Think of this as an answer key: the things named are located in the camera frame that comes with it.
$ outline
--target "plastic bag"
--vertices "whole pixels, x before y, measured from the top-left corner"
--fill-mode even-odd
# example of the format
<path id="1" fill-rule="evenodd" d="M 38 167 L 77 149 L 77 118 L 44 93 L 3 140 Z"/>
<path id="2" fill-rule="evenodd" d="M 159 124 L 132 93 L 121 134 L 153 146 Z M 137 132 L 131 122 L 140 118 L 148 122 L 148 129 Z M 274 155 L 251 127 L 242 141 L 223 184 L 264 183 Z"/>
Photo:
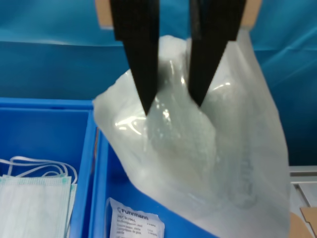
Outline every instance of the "plastic bag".
<path id="1" fill-rule="evenodd" d="M 200 108 L 186 87 L 185 41 L 160 39 L 158 71 L 147 117 L 130 71 L 94 101 L 131 182 L 216 236 L 286 238 L 287 147 L 248 32 L 228 43 Z"/>

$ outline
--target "blue plastic bin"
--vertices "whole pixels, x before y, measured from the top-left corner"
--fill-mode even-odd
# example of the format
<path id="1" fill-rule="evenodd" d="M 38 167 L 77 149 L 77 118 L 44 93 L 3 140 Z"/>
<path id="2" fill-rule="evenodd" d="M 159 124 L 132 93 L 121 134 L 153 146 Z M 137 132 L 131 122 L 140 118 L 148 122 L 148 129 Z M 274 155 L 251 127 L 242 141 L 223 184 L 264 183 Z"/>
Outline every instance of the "blue plastic bin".
<path id="1" fill-rule="evenodd" d="M 98 141 L 89 238 L 109 238 L 111 217 L 107 217 L 106 214 L 106 200 L 109 197 L 134 210 L 158 214 L 165 224 L 164 238 L 215 238 L 137 190 L 101 133 Z"/>
<path id="2" fill-rule="evenodd" d="M 91 101 L 0 98 L 0 158 L 54 160 L 76 169 L 71 238 L 88 236 L 96 139 L 92 109 Z M 8 166 L 0 164 L 0 173 L 6 174 L 7 169 Z M 14 166 L 12 175 L 23 171 L 24 167 Z"/>

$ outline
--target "brown cardboard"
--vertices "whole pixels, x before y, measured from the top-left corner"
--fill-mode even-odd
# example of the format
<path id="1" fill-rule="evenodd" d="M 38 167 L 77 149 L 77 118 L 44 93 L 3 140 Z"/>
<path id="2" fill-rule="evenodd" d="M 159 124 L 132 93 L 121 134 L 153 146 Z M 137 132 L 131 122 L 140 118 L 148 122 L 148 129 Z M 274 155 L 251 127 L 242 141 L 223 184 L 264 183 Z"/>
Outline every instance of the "brown cardboard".
<path id="1" fill-rule="evenodd" d="M 262 4 L 262 0 L 247 0 L 241 25 L 252 28 L 257 20 L 257 16 Z"/>
<path id="2" fill-rule="evenodd" d="M 291 212 L 291 228 L 289 238 L 313 238 L 304 221 Z"/>
<path id="3" fill-rule="evenodd" d="M 247 0 L 241 25 L 252 28 L 257 19 L 262 0 Z M 98 22 L 101 27 L 112 26 L 110 0 L 95 0 Z"/>
<path id="4" fill-rule="evenodd" d="M 317 237 L 317 207 L 301 207 L 301 211 L 314 232 L 315 237 Z"/>
<path id="5" fill-rule="evenodd" d="M 112 27 L 110 0 L 95 0 L 98 22 L 101 27 Z"/>

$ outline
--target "blue curtain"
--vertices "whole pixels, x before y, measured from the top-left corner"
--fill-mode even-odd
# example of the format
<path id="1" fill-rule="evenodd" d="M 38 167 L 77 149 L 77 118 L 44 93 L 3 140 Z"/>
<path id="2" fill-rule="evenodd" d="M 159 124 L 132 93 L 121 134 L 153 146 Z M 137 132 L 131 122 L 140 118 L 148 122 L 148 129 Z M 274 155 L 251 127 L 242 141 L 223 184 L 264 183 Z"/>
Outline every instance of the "blue curtain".
<path id="1" fill-rule="evenodd" d="M 188 0 L 161 0 L 160 34 L 186 38 Z M 317 165 L 317 1 L 263 0 L 251 32 L 292 165 Z M 94 0 L 0 1 L 0 96 L 91 99 L 128 69 Z"/>

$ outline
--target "paper label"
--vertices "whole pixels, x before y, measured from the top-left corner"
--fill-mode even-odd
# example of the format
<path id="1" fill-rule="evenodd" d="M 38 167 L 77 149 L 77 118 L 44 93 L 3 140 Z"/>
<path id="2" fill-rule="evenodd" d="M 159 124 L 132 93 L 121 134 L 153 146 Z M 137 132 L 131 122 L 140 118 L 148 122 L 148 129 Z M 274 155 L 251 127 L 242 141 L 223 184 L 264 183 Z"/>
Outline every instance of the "paper label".
<path id="1" fill-rule="evenodd" d="M 134 211 L 112 198 L 110 238 L 163 238 L 164 223 L 158 215 Z"/>

